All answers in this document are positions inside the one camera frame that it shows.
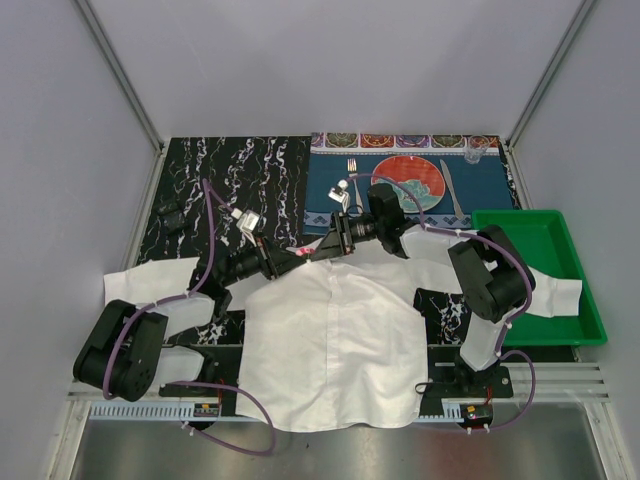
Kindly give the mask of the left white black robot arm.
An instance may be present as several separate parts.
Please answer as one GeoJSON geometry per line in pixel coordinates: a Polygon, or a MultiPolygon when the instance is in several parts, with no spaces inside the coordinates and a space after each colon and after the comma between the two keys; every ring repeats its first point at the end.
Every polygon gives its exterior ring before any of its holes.
{"type": "Polygon", "coordinates": [[[169,317],[157,311],[198,292],[208,295],[214,309],[224,312],[230,301],[228,287],[255,274],[273,280],[305,263],[293,252],[260,237],[219,260],[211,250],[207,263],[189,277],[185,293],[174,294],[142,307],[112,300],[104,307],[73,365],[75,380],[100,389],[105,399],[139,400],[156,374],[169,317]]]}

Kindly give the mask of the pink flower brooch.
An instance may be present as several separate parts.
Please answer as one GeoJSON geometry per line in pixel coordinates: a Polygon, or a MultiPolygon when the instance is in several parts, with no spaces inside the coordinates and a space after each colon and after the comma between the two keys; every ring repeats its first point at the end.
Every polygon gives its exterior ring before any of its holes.
{"type": "Polygon", "coordinates": [[[315,253],[315,249],[311,247],[301,247],[295,251],[295,254],[299,257],[311,256],[315,253]]]}

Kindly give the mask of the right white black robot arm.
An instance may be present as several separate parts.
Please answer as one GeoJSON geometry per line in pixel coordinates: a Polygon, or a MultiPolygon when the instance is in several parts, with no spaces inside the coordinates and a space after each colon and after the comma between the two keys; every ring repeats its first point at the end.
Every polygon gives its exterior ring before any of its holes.
{"type": "Polygon", "coordinates": [[[535,280],[530,269],[496,225],[476,233],[428,227],[407,217],[393,185],[378,182],[367,191],[369,210],[356,217],[348,214],[348,185],[343,179],[329,190],[342,205],[332,214],[330,228],[309,258],[313,261],[345,257],[359,243],[376,240],[383,250],[403,260],[423,256],[416,242],[428,234],[442,234],[458,241],[447,248],[455,278],[471,318],[466,338],[454,363],[454,384],[466,396],[486,389],[500,364],[501,349],[512,321],[531,304],[535,280]]]}

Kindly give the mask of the white button-up shirt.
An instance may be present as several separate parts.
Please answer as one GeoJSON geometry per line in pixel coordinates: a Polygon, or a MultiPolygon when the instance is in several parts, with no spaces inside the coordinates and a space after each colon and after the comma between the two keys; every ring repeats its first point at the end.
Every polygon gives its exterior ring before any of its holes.
{"type": "Polygon", "coordinates": [[[427,326],[414,299],[419,290],[460,292],[453,245],[418,231],[397,258],[372,241],[251,293],[235,413],[295,433],[411,424],[415,387],[428,377],[427,326]]]}

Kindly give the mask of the black display frame box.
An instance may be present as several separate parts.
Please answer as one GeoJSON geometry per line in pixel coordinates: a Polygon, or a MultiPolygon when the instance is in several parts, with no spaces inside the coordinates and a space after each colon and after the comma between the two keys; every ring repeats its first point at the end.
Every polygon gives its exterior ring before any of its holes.
{"type": "Polygon", "coordinates": [[[157,214],[167,235],[173,235],[183,231],[187,226],[186,217],[182,207],[176,200],[169,200],[157,207],[157,214]]]}

